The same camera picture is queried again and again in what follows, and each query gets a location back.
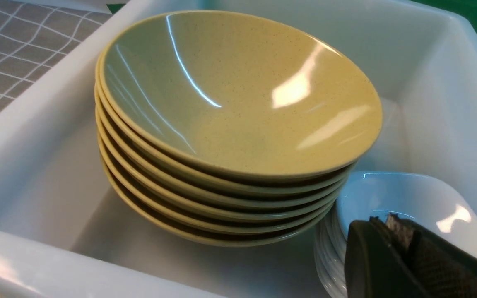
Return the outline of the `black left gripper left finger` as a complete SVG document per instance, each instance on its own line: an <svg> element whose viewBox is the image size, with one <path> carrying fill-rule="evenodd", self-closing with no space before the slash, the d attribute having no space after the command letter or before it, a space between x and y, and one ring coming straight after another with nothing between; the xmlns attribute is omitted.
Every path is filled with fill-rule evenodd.
<svg viewBox="0 0 477 298"><path fill-rule="evenodd" d="M351 222L344 276L349 298L428 298L379 219Z"/></svg>

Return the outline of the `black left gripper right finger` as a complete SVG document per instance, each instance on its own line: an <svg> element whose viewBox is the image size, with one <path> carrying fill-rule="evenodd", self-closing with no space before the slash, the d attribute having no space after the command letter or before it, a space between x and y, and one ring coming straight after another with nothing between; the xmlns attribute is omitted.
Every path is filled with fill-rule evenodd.
<svg viewBox="0 0 477 298"><path fill-rule="evenodd" d="M389 214L369 222L400 270L373 281L373 297L477 298L477 258L410 219Z"/></svg>

